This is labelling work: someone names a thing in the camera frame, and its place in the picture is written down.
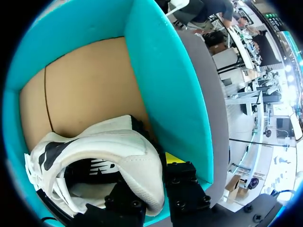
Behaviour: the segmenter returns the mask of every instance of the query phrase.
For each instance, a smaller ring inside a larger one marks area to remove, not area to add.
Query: teal padding
[[[25,34],[6,86],[20,90],[49,63],[95,41],[124,35],[132,0],[71,0],[40,19]]]
[[[204,190],[213,182],[211,133],[203,95],[190,58],[154,0],[71,0],[33,25],[11,63],[3,101],[3,134],[9,163],[24,198],[40,217],[51,217],[24,168],[19,91],[57,58],[95,41],[125,36],[152,127],[165,151],[196,169]],[[146,217],[145,226],[169,216]]]
[[[19,93],[6,89],[3,96],[3,107],[3,139],[8,155],[8,166],[12,171],[17,191],[39,218],[52,217],[36,194],[25,171],[24,153],[27,152],[27,147],[21,128]],[[56,226],[61,227],[62,224],[57,222]]]
[[[131,64],[160,144],[191,161],[198,177],[212,183],[213,148],[201,87],[184,45],[155,4],[134,0],[125,27]]]

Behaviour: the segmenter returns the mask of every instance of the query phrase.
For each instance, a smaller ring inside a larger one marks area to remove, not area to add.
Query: new balance logo
[[[97,175],[98,173],[111,174],[119,171],[114,163],[103,159],[93,159],[90,167],[89,175]]]
[[[75,140],[71,140],[69,142],[63,143],[63,142],[50,142],[45,146],[45,151],[43,154],[39,156],[39,165],[42,167],[42,164],[44,163],[44,169],[49,170],[53,162],[58,158],[58,156],[63,152],[63,150],[73,143]]]

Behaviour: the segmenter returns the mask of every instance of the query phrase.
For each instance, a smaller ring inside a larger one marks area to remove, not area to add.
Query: gray shirt
[[[202,0],[202,2],[205,5],[193,21],[205,22],[210,15],[216,13],[222,13],[224,19],[232,21],[233,5],[229,0]]]

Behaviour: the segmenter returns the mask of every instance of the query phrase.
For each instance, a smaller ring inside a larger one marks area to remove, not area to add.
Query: black mount
[[[138,198],[124,180],[119,180],[110,195],[105,197],[105,209],[90,204],[85,214],[78,213],[70,227],[142,227],[146,204]]]
[[[211,198],[198,183],[191,162],[167,165],[166,190],[173,226],[202,226],[202,213],[210,211]]]

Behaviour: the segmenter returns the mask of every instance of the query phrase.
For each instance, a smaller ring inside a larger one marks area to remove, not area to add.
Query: cardboard
[[[65,137],[125,114],[150,129],[124,37],[83,46],[48,65],[46,99],[53,129]]]
[[[44,69],[21,90],[20,115],[26,144],[31,151],[47,133],[52,131],[46,111]]]
[[[217,53],[220,53],[220,52],[222,52],[222,51],[224,51],[224,50],[226,50],[226,49],[227,49],[227,48],[226,48],[225,44],[224,44],[224,43],[220,43],[220,44],[218,44],[218,45],[211,46],[211,47],[209,48],[209,52],[210,52],[211,54],[217,54]]]
[[[233,203],[233,201],[236,199],[239,190],[240,179],[240,175],[234,175],[226,185],[225,189],[229,191],[227,203]]]
[[[249,194],[248,191],[249,191],[248,188],[239,187],[238,196],[240,196],[241,198],[245,199],[248,196],[248,194]]]

